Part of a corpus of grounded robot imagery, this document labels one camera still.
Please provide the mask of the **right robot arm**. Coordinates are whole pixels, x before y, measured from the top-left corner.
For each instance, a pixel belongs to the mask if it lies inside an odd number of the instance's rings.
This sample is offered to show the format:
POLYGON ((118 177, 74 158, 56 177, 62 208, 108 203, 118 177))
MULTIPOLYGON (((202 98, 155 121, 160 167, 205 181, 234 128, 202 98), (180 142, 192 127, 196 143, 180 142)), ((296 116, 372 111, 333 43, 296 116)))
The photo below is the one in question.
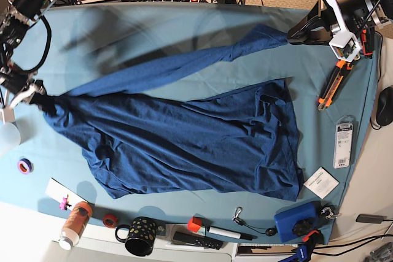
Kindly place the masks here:
POLYGON ((42 101, 47 95, 42 80, 34 79, 47 59, 52 40, 52 29, 44 17, 46 11, 57 0, 8 0, 9 5, 1 14, 1 86, 5 95, 1 96, 1 122, 15 121, 14 108, 21 102, 35 104, 48 109, 42 101), (14 50, 21 44, 26 33, 42 21, 47 38, 44 52, 38 64, 31 69, 22 69, 11 60, 14 50))

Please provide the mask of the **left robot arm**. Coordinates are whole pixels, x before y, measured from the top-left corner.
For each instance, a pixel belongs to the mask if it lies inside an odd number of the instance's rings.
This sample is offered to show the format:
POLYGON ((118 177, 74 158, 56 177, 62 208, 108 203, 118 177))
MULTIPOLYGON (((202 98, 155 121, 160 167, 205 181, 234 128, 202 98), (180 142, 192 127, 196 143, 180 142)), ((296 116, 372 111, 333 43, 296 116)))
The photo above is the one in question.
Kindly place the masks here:
POLYGON ((373 29, 392 23, 392 0, 318 0, 287 33, 292 45, 328 45, 339 60, 373 53, 373 29))

